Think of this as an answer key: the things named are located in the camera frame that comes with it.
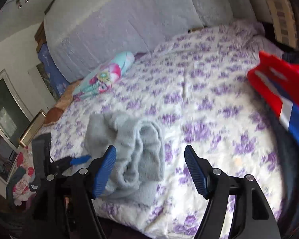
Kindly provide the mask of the red blue white garment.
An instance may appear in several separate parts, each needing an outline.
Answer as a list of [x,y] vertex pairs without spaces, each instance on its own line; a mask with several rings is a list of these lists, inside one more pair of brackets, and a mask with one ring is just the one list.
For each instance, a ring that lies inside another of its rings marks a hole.
[[247,79],[299,146],[299,64],[264,51],[259,52],[259,60]]

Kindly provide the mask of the dark navy garment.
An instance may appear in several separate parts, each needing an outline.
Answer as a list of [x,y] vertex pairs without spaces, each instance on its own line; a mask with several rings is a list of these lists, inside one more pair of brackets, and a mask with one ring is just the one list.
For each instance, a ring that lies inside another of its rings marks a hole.
[[299,238],[299,146],[280,124],[269,105],[261,99],[265,116],[276,139],[277,157],[282,171],[284,197],[278,218],[281,238]]

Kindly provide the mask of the folded colourful floral blanket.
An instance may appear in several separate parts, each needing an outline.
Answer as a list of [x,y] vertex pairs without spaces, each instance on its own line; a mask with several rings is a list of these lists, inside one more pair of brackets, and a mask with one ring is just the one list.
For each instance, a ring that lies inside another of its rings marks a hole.
[[112,60],[91,71],[74,89],[72,96],[75,101],[84,100],[91,96],[110,90],[132,66],[135,61],[130,51],[118,53]]

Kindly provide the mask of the purple floral bedspread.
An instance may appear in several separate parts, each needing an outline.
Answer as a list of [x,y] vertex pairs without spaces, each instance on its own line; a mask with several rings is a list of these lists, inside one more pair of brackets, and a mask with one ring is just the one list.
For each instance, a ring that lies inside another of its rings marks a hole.
[[237,21],[177,35],[136,61],[112,90],[72,103],[52,135],[52,156],[78,156],[91,113],[124,111],[157,120],[165,131],[165,177],[151,207],[95,202],[102,217],[151,238],[192,238],[207,201],[199,195],[184,160],[195,152],[226,174],[252,174],[275,217],[284,197],[276,141],[262,102],[246,74],[258,54],[280,51],[261,23]]

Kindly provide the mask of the ceiling spot lamp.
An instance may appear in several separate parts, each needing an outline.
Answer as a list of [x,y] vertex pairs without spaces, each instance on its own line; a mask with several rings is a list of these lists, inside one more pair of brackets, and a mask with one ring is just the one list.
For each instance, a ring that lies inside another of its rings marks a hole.
[[30,0],[15,0],[15,4],[17,5],[18,9],[23,7],[23,3],[28,3]]

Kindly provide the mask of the grey fleece pants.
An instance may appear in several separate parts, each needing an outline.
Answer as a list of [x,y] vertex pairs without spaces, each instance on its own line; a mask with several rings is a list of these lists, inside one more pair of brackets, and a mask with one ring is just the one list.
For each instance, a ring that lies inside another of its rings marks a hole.
[[100,158],[110,145],[115,147],[117,158],[101,197],[150,206],[165,173],[164,133],[160,125],[121,111],[91,114],[83,154]]

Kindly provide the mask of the orange brown pillow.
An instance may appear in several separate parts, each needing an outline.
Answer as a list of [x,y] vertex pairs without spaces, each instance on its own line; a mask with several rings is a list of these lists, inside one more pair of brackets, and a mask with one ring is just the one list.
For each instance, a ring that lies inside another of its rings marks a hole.
[[51,126],[58,122],[68,106],[73,101],[72,93],[75,88],[81,83],[82,79],[79,79],[71,83],[57,101],[57,103],[47,112],[43,126]]

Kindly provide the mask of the brown checked curtain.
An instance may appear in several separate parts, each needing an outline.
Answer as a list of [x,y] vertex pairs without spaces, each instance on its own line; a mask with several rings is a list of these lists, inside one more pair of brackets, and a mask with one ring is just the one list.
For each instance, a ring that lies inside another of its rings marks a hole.
[[290,0],[266,0],[274,29],[275,39],[299,49],[299,9]]

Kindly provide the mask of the white lace headboard cover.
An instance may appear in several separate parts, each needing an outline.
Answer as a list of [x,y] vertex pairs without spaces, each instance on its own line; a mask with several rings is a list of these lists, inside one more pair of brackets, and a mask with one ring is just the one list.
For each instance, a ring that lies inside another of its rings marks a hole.
[[54,63],[72,82],[122,51],[148,52],[193,27],[255,18],[250,0],[55,0],[44,28]]

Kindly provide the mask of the dark window with white frame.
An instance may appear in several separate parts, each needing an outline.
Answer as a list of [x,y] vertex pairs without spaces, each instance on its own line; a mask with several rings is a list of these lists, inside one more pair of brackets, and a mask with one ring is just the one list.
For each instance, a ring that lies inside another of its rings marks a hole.
[[13,173],[21,149],[19,138],[33,116],[17,95],[7,72],[0,72],[0,195],[6,196],[6,186]]

